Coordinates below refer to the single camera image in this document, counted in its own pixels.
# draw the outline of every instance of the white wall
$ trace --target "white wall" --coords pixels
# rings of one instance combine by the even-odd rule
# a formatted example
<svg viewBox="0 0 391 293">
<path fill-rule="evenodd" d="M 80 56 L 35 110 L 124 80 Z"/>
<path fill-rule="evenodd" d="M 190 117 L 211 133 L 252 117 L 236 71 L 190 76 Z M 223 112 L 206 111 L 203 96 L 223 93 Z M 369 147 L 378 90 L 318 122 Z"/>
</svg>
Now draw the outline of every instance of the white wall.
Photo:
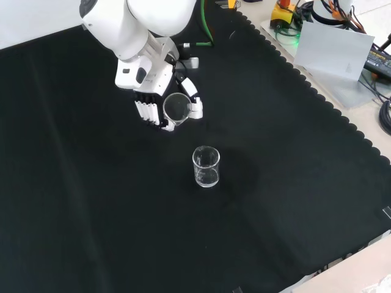
<svg viewBox="0 0 391 293">
<path fill-rule="evenodd" d="M 81 24 L 80 0 L 0 0 L 0 49 Z"/>
</svg>

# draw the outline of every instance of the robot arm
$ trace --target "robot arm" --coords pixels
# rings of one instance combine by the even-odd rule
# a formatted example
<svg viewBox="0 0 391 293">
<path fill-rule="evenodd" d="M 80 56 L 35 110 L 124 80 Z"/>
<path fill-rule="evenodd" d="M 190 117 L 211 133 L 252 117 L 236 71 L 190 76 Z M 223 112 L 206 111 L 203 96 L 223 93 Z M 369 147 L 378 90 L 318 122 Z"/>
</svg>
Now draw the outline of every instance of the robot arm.
<svg viewBox="0 0 391 293">
<path fill-rule="evenodd" d="M 142 50 L 148 30 L 170 37 L 189 23 L 196 0 L 81 0 L 86 28 L 120 60 Z"/>
<path fill-rule="evenodd" d="M 134 17 L 162 37 L 179 34 L 186 27 L 195 3 L 196 0 L 128 0 Z"/>
<path fill-rule="evenodd" d="M 179 58 L 168 36 L 186 27 L 195 3 L 196 0 L 81 0 L 79 9 L 85 27 L 118 58 L 115 84 L 137 92 L 139 100 L 135 103 L 141 118 L 168 131 L 174 130 L 174 125 L 163 117 L 162 103 L 155 102 L 162 102 L 167 95 Z M 155 38 L 149 31 L 163 37 Z M 181 84 L 185 91 L 194 87 L 189 79 Z M 200 119 L 202 102 L 196 89 L 190 92 L 190 118 Z"/>
</svg>

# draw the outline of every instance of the clear glass cup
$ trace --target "clear glass cup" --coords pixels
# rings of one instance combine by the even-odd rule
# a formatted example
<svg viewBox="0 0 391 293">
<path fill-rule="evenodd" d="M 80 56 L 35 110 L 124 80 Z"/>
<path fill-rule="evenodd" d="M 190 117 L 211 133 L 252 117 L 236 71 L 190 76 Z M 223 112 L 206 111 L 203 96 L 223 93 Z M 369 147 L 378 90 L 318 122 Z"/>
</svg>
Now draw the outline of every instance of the clear glass cup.
<svg viewBox="0 0 391 293">
<path fill-rule="evenodd" d="M 211 146 L 201 146 L 193 153 L 195 181 L 199 186 L 212 187 L 219 182 L 220 154 Z"/>
<path fill-rule="evenodd" d="M 163 112 L 175 126 L 181 125 L 189 118 L 191 101 L 182 93 L 172 93 L 164 100 Z"/>
</svg>

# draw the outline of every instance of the green cable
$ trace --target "green cable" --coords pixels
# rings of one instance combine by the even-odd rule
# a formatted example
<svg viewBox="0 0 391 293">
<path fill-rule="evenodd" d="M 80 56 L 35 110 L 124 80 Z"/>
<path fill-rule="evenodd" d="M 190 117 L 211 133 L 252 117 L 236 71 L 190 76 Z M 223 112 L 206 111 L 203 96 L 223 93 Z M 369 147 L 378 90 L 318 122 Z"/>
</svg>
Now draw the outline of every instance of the green cable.
<svg viewBox="0 0 391 293">
<path fill-rule="evenodd" d="M 195 43 L 196 46 L 209 46 L 209 47 L 212 47 L 212 43 L 211 42 L 208 42 L 208 43 Z"/>
<path fill-rule="evenodd" d="M 201 0 L 201 19 L 202 19 L 202 24 L 203 24 L 203 27 L 205 28 L 206 34 L 209 36 L 209 39 L 213 42 L 212 34 L 210 33 L 208 25 L 206 24 L 204 9 L 205 9 L 205 0 Z"/>
</svg>

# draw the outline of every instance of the black tablecloth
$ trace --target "black tablecloth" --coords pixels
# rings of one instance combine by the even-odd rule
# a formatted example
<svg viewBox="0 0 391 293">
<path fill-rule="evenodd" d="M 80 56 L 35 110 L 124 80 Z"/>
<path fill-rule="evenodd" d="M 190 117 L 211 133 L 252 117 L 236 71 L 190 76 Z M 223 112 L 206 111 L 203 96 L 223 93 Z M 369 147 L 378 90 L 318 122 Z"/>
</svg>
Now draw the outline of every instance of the black tablecloth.
<svg viewBox="0 0 391 293">
<path fill-rule="evenodd" d="M 173 133 L 80 27 L 1 53 L 1 292 L 278 292 L 385 231 L 389 161 L 245 18 L 206 14 L 204 118 Z M 202 40 L 194 18 L 176 39 Z M 212 189 L 199 145 L 221 153 Z"/>
</svg>

